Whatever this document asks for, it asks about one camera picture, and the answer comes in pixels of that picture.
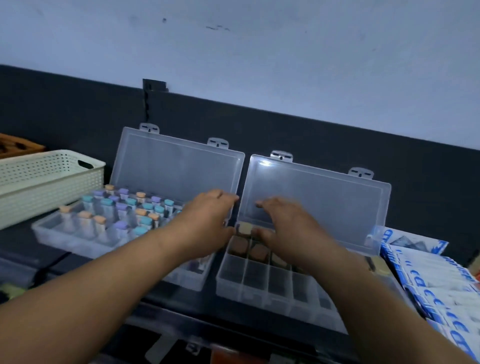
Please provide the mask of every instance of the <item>hinged lid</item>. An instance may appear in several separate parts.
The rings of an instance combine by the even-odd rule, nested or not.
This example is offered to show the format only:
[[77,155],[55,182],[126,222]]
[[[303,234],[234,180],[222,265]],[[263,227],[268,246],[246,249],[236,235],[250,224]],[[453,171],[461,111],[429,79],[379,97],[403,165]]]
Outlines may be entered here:
[[291,198],[346,248],[378,255],[379,243],[366,238],[377,226],[384,226],[390,191],[389,183],[252,155],[238,221],[273,228],[255,201],[275,195]]
[[242,152],[123,128],[110,183],[186,203],[214,188],[235,194],[244,159]]

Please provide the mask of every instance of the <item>white plastic basket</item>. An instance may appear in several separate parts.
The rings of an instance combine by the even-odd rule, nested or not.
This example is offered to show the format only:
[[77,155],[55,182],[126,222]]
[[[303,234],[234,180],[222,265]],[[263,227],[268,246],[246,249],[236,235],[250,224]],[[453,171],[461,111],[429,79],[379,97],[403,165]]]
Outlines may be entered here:
[[0,229],[101,188],[104,166],[71,150],[0,160]]

